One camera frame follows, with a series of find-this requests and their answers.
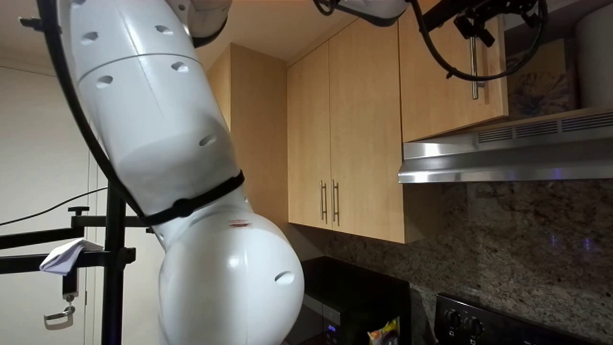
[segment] wooden cabinet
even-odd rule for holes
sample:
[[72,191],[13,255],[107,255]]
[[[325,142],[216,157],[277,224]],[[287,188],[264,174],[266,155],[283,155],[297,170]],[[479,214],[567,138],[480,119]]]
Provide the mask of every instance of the wooden cabinet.
[[[423,13],[436,2],[419,0]],[[488,21],[488,30],[496,38],[492,48],[484,48],[477,40],[471,50],[471,42],[461,38],[452,21],[431,30],[431,38],[456,69],[471,73],[475,57],[479,74],[494,74],[502,71],[505,59],[502,23]],[[480,86],[461,78],[446,78],[446,71],[425,48],[412,9],[400,17],[398,32],[404,142],[473,126],[509,113],[503,78]]]
[[354,21],[287,80],[289,222],[406,241],[396,27]]
[[226,117],[253,209],[287,224],[287,67],[230,44],[210,67],[210,90]]

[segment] ceiling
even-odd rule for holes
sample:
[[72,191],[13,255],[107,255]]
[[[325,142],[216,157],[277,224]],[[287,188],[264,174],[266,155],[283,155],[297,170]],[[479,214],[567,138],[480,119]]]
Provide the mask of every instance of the ceiling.
[[[0,55],[49,65],[42,34],[23,28],[17,17],[38,17],[36,0],[0,2]],[[214,42],[199,48],[199,57],[210,67],[235,42],[291,61],[350,19],[344,13],[325,17],[312,0],[233,0],[226,28]]]

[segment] white wall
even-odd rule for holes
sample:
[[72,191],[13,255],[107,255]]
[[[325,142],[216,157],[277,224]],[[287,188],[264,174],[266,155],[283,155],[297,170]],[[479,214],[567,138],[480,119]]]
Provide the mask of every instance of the white wall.
[[[0,222],[46,209],[71,195],[101,186],[103,178],[71,119],[55,76],[0,65]],[[74,201],[103,212],[103,195]],[[67,207],[46,216],[2,226],[2,234],[69,226]],[[103,243],[101,230],[88,230]],[[124,345],[159,343],[157,268],[162,251],[143,230],[128,230],[136,262],[126,268]],[[21,253],[46,253],[53,245],[25,247]],[[0,276],[0,343],[99,343],[101,268],[80,270],[80,297],[71,327],[48,331],[44,312],[65,306],[61,280],[49,274]]]

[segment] range hood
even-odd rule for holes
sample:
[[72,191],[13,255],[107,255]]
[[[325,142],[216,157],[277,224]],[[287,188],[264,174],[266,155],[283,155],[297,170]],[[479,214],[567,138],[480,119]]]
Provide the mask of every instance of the range hood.
[[613,178],[613,109],[507,120],[404,143],[402,184]]

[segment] black stove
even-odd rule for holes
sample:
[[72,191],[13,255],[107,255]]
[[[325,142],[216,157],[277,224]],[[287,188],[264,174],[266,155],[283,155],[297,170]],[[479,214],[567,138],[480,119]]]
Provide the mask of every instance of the black stove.
[[438,345],[595,345],[444,293],[436,299],[434,331]]

